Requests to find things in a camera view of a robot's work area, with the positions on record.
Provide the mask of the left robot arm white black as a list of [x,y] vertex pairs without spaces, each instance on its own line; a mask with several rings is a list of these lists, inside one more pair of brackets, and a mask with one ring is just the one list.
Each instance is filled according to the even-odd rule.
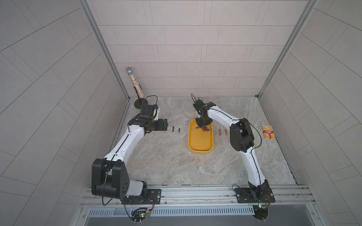
[[147,183],[131,180],[127,162],[140,140],[152,131],[166,131],[167,119],[159,119],[157,104],[142,104],[140,113],[127,123],[125,134],[102,159],[91,168],[91,193],[102,198],[119,199],[123,204],[142,204],[148,199]]

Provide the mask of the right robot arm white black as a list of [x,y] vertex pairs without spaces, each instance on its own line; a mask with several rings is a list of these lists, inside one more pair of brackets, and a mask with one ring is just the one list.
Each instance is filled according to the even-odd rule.
[[249,121],[246,118],[235,118],[213,102],[205,104],[202,100],[196,100],[193,106],[199,115],[196,118],[199,127],[206,127],[215,120],[229,131],[230,143],[234,150],[240,152],[246,167],[252,200],[255,202],[274,202],[272,190],[255,155],[255,138]]

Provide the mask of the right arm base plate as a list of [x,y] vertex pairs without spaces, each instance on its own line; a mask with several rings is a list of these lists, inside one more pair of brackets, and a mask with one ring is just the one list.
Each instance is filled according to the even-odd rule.
[[275,197],[270,187],[266,188],[233,188],[238,203],[274,203]]

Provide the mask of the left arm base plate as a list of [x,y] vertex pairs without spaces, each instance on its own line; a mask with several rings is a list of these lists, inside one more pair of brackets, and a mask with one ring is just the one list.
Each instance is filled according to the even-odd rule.
[[142,192],[140,196],[126,196],[121,203],[123,205],[160,204],[161,192],[161,189],[148,189],[147,193]]

